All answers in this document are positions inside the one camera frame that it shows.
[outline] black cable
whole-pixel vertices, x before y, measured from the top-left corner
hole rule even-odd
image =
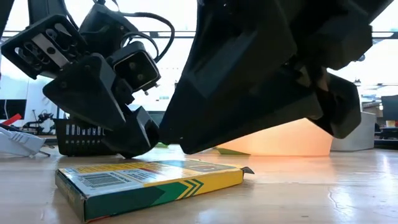
[[[97,31],[86,31],[86,32],[81,32],[80,35],[91,35],[91,34],[100,34],[102,32],[108,31],[110,27],[109,26],[104,26],[100,30]]]
[[[155,60],[155,62],[158,62],[159,60],[161,60],[164,57],[164,55],[167,53],[167,51],[169,50],[169,48],[171,47],[171,45],[174,41],[175,29],[174,29],[173,24],[170,21],[168,21],[167,19],[163,18],[162,16],[158,16],[157,14],[153,14],[150,12],[135,12],[135,13],[120,12],[120,13],[126,17],[140,17],[140,18],[144,17],[144,18],[156,19],[157,21],[166,24],[170,28],[171,35],[170,35],[169,42],[167,43],[167,45],[164,48],[164,50],[162,51],[162,53],[160,53],[160,55],[156,58],[157,60]]]
[[[105,0],[93,0],[94,4],[105,5]]]
[[[33,116],[35,116],[35,120],[36,120],[36,123],[35,123],[35,125],[36,125],[36,128],[37,128],[37,118],[36,118],[36,112],[35,112],[35,110],[32,110],[33,111]]]
[[[75,27],[76,30],[79,30],[79,26],[76,24],[75,20],[72,18],[72,15],[69,13],[67,5],[65,4],[65,0],[59,0],[62,5],[63,12],[69,18],[70,23]]]
[[[120,48],[123,47],[123,45],[124,45],[124,43],[125,43],[125,41],[126,41],[127,39],[129,39],[129,38],[131,38],[131,37],[134,37],[134,36],[139,36],[139,37],[145,38],[145,39],[147,39],[147,40],[149,40],[149,41],[151,42],[151,44],[152,44],[152,45],[155,47],[155,49],[156,49],[156,57],[155,57],[154,61],[155,61],[155,62],[158,62],[158,61],[160,60],[160,59],[159,59],[160,56],[159,56],[159,48],[158,48],[156,42],[155,42],[150,36],[148,36],[148,35],[146,35],[146,34],[144,34],[144,33],[142,33],[142,32],[134,32],[134,31],[132,31],[132,32],[128,32],[128,33],[124,34],[124,35],[122,36],[121,41],[120,41]]]
[[[11,127],[11,126],[2,124],[2,123],[0,123],[0,128],[4,128],[4,129],[7,130],[7,131],[23,132],[23,131],[21,131],[20,129],[17,129],[17,128],[14,128],[14,127]]]

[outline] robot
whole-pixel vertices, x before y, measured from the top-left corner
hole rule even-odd
[[[2,3],[2,30],[12,2]],[[52,77],[45,96],[79,125],[105,129],[110,149],[134,157],[158,142],[193,154],[300,118],[345,138],[361,121],[358,92],[326,68],[361,60],[373,44],[369,24],[392,0],[198,0],[196,35],[159,126],[144,108],[127,105],[134,92],[157,86],[156,63],[172,44],[173,25],[94,0],[77,27],[62,0],[48,2],[54,10],[31,9],[31,20],[41,19],[8,39],[2,54],[33,79]],[[152,58],[137,39],[151,37],[129,16],[167,24],[166,49]]]

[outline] office desk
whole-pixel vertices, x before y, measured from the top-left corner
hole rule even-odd
[[[1,223],[79,223],[54,184],[59,167],[126,162],[121,157],[0,156]],[[330,157],[185,156],[154,149],[146,161],[183,159],[241,164],[256,173],[241,185],[97,221],[105,223],[398,223],[398,154],[370,150]]]

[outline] yellow stripe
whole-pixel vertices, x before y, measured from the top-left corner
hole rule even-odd
[[[197,186],[189,193],[189,195],[187,195],[187,197],[191,197],[192,194],[197,190],[197,188],[200,187],[200,184],[199,184],[199,183],[196,183],[196,182],[193,181],[193,180],[190,180],[190,181],[193,182],[193,183],[195,183]]]
[[[210,174],[206,176],[195,177],[195,179],[204,183],[203,186],[195,193],[195,195],[199,195],[242,183],[243,171],[237,170],[222,174]]]
[[[153,186],[158,186],[158,185],[163,185],[163,184],[170,184],[170,183],[176,183],[176,182],[180,182],[182,180],[189,180],[188,178],[179,178],[179,179],[174,179],[174,180],[163,180],[163,181],[159,181],[159,182],[152,182],[152,183],[147,183],[144,184],[144,187],[153,187]]]
[[[180,196],[178,196],[177,200],[181,199],[192,188],[192,185],[187,184],[184,181],[180,181],[180,183],[187,186],[188,188],[184,192],[182,192],[182,194]]]

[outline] wire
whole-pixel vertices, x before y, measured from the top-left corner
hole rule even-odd
[[[70,23],[75,27],[76,30],[79,30],[79,26],[76,24],[75,20],[72,18],[72,15],[68,11],[67,5],[65,4],[65,0],[59,0],[59,1],[61,2],[63,12],[69,18]]]
[[[61,1],[63,10],[64,10],[65,14],[68,16],[70,23],[75,27],[76,30],[79,30],[79,27],[77,26],[75,20],[72,18],[72,15],[68,11],[67,5],[65,4],[65,0],[59,0],[59,1]],[[104,4],[105,3],[104,0],[93,0],[93,2],[94,3],[98,3],[98,4],[102,4],[102,3]],[[112,2],[115,3],[115,5],[117,5],[117,7],[119,8],[119,4],[118,4],[117,0],[112,0]],[[125,36],[127,36],[129,38],[129,37],[134,37],[136,35],[136,36],[143,37],[143,38],[149,40],[156,48],[157,56],[154,59],[155,62],[160,61],[164,57],[164,55],[169,51],[169,49],[170,49],[170,47],[171,47],[171,45],[172,45],[172,43],[174,41],[175,29],[174,29],[173,24],[170,21],[168,21],[167,19],[163,18],[162,16],[159,16],[157,14],[153,14],[153,13],[150,13],[150,12],[126,13],[126,12],[121,12],[119,10],[119,13],[122,16],[125,16],[125,17],[138,17],[138,18],[155,19],[155,20],[157,20],[159,22],[162,22],[162,23],[166,24],[170,28],[171,35],[170,35],[169,42],[167,43],[166,47],[163,49],[162,53],[160,53],[160,54],[159,54],[159,48],[157,47],[157,44],[155,43],[153,38],[149,37],[146,34],[143,34],[142,32],[135,32],[134,34],[132,32],[128,32],[127,34],[125,34],[122,37],[122,40],[121,40],[121,47],[123,47],[123,44],[126,41],[125,40],[126,39]]]
[[[2,123],[0,123],[0,128],[3,128],[5,130],[7,130],[7,131],[23,132],[20,129],[17,129],[17,128],[14,128],[12,126],[8,126],[8,125],[2,124]]]
[[[173,24],[168,21],[167,19],[163,18],[162,16],[158,16],[157,14],[153,14],[150,12],[135,12],[135,13],[126,13],[126,12],[120,12],[121,15],[125,16],[125,17],[138,17],[138,18],[150,18],[150,19],[155,19],[159,22],[163,22],[164,24],[166,24],[170,30],[171,30],[171,35],[170,35],[170,39],[169,42],[167,43],[166,47],[164,48],[164,50],[162,51],[162,53],[160,53],[160,55],[158,57],[156,57],[155,62],[158,62],[159,60],[161,60],[164,55],[167,53],[167,51],[169,51],[169,48],[171,47],[173,41],[174,41],[174,37],[175,37],[175,29]]]
[[[35,121],[36,121],[36,123],[35,123],[36,125],[35,125],[35,126],[36,126],[36,128],[37,128],[37,125],[38,125],[38,124],[37,124],[36,112],[35,112],[35,110],[32,110],[32,111],[33,111],[33,116],[35,116]]]
[[[104,27],[102,27],[100,30],[97,30],[97,31],[86,31],[86,32],[81,32],[80,35],[100,34],[100,33],[103,33],[103,32],[108,31],[109,28],[110,28],[109,26],[104,26]]]
[[[7,100],[4,100],[4,112],[6,113],[6,118],[8,119],[8,113],[7,113]]]
[[[142,33],[142,32],[134,32],[134,31],[132,31],[132,32],[128,32],[128,33],[124,34],[124,35],[122,36],[122,40],[120,41],[120,48],[123,47],[123,45],[124,45],[124,43],[125,43],[125,41],[126,41],[127,39],[129,39],[128,44],[130,44],[131,37],[134,37],[134,36],[139,36],[139,37],[145,38],[145,39],[147,39],[147,40],[149,40],[149,41],[151,42],[151,44],[152,44],[152,45],[155,47],[155,49],[156,49],[156,57],[155,57],[154,61],[155,61],[155,62],[158,62],[158,61],[160,60],[160,59],[159,59],[160,56],[159,56],[159,48],[158,48],[156,42],[155,42],[150,36],[148,36],[148,35],[146,35],[146,34],[144,34],[144,33]]]

